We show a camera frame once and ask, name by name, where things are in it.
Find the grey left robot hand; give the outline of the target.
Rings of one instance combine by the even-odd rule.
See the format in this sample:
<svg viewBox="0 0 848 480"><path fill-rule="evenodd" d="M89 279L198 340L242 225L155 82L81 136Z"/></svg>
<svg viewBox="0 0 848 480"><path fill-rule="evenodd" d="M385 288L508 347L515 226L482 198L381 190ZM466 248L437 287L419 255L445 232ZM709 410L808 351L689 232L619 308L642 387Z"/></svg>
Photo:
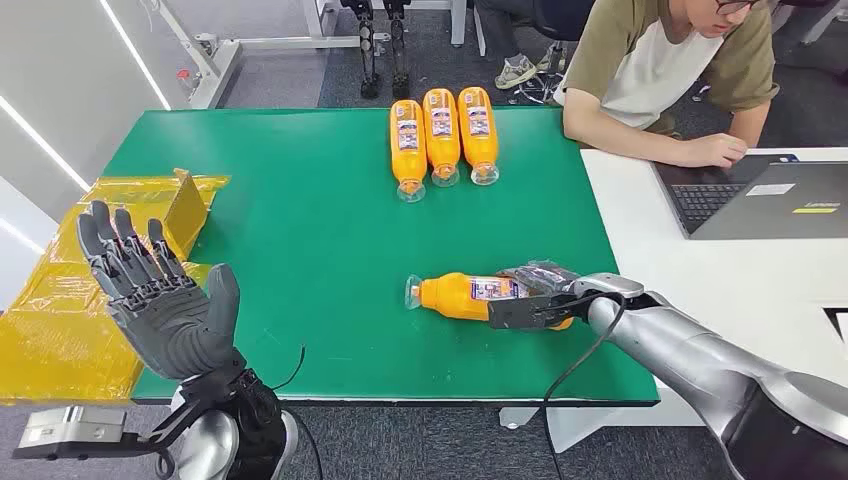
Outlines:
<svg viewBox="0 0 848 480"><path fill-rule="evenodd" d="M111 211L100 200L76 225L91 274L108 298L107 312L150 370L182 381L233 361L240 288L228 265L213 266L200 287L159 219L149 220L143 243L130 213Z"/></svg>

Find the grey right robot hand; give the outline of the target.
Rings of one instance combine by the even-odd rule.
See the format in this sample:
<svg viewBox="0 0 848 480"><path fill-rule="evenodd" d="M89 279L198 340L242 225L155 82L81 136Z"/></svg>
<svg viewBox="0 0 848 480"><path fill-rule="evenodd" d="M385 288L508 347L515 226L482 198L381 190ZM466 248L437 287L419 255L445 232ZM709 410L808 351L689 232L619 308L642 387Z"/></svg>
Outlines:
<svg viewBox="0 0 848 480"><path fill-rule="evenodd" d="M499 270L495 275L516 280L534 296L570 294L573 284L580 277L550 260L532 260L525 265Z"/></svg>

